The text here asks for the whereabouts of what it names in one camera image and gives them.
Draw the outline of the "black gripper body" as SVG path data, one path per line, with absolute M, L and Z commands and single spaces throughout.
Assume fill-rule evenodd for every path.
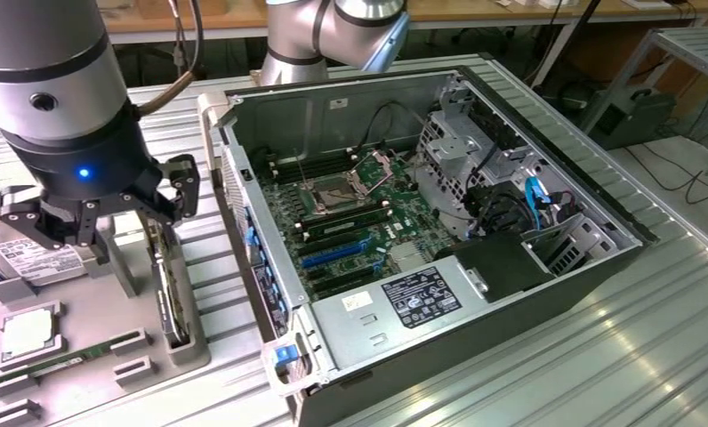
M 145 146 L 141 127 L 127 113 L 97 131 L 66 140 L 29 140 L 5 133 L 35 180 L 53 196 L 98 199 L 126 190 L 149 194 L 163 179 Z

